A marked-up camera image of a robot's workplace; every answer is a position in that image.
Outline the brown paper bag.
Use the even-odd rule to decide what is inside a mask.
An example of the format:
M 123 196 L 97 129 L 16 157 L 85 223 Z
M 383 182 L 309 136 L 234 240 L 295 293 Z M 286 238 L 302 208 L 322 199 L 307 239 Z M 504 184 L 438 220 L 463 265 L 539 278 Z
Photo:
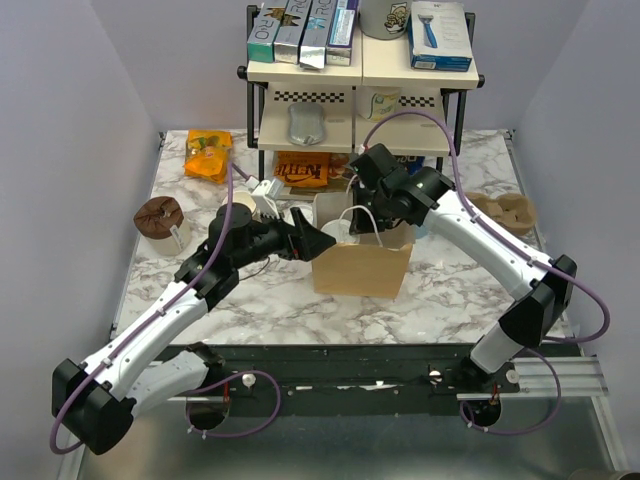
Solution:
M 352 201 L 343 192 L 318 194 L 312 204 L 314 225 L 348 219 Z M 402 224 L 379 234 L 355 234 L 359 244 L 337 243 L 312 261 L 314 291 L 321 294 L 397 297 L 415 242 L 414 228 Z

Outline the brown paper cups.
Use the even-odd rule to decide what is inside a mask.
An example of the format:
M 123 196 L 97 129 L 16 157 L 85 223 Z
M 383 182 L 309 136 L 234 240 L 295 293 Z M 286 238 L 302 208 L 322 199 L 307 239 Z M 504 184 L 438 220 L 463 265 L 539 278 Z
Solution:
M 246 206 L 250 212 L 253 218 L 256 218 L 257 216 L 257 206 L 256 203 L 254 201 L 254 199 L 252 198 L 251 194 L 249 192 L 246 191 L 234 191 L 233 192 L 233 203 L 234 204 L 242 204 L 244 206 Z

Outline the cardboard cup carrier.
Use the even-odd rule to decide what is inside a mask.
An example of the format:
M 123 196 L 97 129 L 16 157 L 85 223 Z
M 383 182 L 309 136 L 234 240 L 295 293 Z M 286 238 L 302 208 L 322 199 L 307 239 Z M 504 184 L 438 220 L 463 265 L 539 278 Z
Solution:
M 466 196 L 474 206 L 515 236 L 527 235 L 536 224 L 534 204 L 524 195 L 506 193 L 492 198 L 469 192 Z

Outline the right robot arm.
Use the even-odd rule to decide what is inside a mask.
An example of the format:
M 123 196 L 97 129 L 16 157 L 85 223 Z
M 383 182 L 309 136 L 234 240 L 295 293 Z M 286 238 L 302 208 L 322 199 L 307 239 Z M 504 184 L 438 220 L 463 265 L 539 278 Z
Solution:
M 549 270 L 557 267 L 575 276 L 576 263 L 566 255 L 552 259 L 529 248 L 482 212 L 467 209 L 451 179 L 432 167 L 409 174 L 382 144 L 349 166 L 359 180 L 353 200 L 367 209 L 364 219 L 352 222 L 353 234 L 384 231 L 395 222 L 425 226 L 479 263 L 511 295 L 511 306 L 459 370 L 467 389 L 485 390 L 507 361 L 525 347 L 538 347 L 560 318 L 572 285 Z

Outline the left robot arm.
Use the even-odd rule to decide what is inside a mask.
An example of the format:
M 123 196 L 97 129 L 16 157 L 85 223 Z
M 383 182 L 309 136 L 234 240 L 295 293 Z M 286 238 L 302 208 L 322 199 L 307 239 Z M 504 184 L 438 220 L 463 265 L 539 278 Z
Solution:
M 52 374 L 51 411 L 92 453 L 112 449 L 146 407 L 183 392 L 214 393 L 220 368 L 201 347 L 188 347 L 157 369 L 150 363 L 188 326 L 213 310 L 239 283 L 241 268 L 276 255 L 309 262 L 333 247 L 297 207 L 292 220 L 255 220 L 240 203 L 219 208 L 208 236 L 160 298 L 123 333 L 84 361 L 62 361 Z

